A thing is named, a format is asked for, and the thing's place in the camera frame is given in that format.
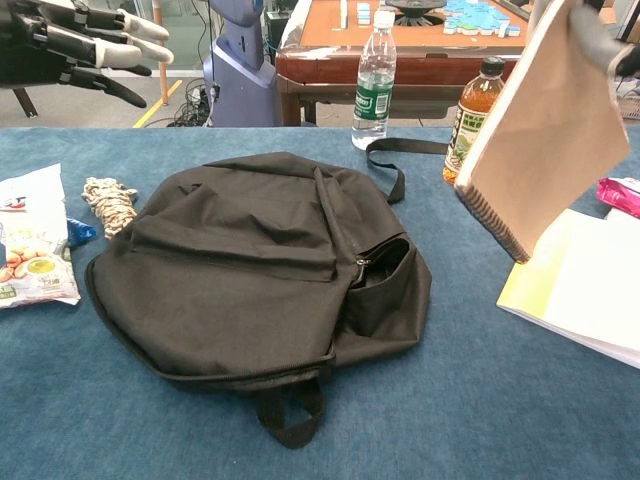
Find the notebook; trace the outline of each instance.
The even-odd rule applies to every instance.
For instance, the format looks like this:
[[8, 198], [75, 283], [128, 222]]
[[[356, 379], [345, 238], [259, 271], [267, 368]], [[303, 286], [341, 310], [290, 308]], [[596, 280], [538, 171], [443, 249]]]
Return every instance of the notebook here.
[[455, 183], [517, 262], [553, 220], [629, 153], [612, 76], [568, 29], [575, 0], [553, 0], [474, 141]]
[[630, 219], [564, 211], [513, 267], [497, 305], [640, 368], [640, 221]]

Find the blue wrapper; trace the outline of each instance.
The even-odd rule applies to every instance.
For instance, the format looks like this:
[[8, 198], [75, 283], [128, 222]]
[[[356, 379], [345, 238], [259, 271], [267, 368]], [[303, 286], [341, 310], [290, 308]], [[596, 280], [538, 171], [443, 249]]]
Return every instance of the blue wrapper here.
[[82, 223], [74, 218], [67, 218], [67, 231], [69, 232], [69, 248], [84, 245], [96, 236], [96, 229], [91, 225]]

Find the yellow floor line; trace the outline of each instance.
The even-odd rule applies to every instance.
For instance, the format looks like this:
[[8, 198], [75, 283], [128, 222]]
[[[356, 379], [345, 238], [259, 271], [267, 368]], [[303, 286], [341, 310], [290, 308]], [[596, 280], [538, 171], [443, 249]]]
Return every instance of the yellow floor line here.
[[[182, 80], [177, 80], [176, 83], [171, 85], [171, 88], [167, 91], [167, 98], [173, 95], [173, 92], [175, 92], [180, 85], [182, 85]], [[153, 107], [147, 110], [147, 113], [145, 113], [142, 117], [140, 117], [140, 120], [136, 122], [133, 128], [142, 127], [145, 123], [149, 121], [151, 117], [153, 117], [153, 115], [158, 111], [158, 109], [161, 106], [162, 106], [162, 97], [160, 97], [158, 101], [153, 104]]]

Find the rope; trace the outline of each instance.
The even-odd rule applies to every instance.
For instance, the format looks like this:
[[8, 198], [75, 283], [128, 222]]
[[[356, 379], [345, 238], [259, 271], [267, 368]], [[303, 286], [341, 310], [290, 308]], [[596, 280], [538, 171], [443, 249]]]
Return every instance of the rope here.
[[135, 218], [133, 202], [137, 193], [114, 178], [89, 177], [82, 198], [104, 225], [104, 236], [111, 239]]

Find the water bottle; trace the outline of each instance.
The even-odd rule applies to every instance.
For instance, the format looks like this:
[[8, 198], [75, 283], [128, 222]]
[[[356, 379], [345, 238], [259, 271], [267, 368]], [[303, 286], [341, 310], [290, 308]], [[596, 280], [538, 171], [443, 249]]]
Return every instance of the water bottle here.
[[391, 36], [395, 18], [392, 10], [376, 11], [373, 33], [360, 57], [351, 141], [361, 150], [387, 135], [391, 89], [396, 75], [396, 45]]

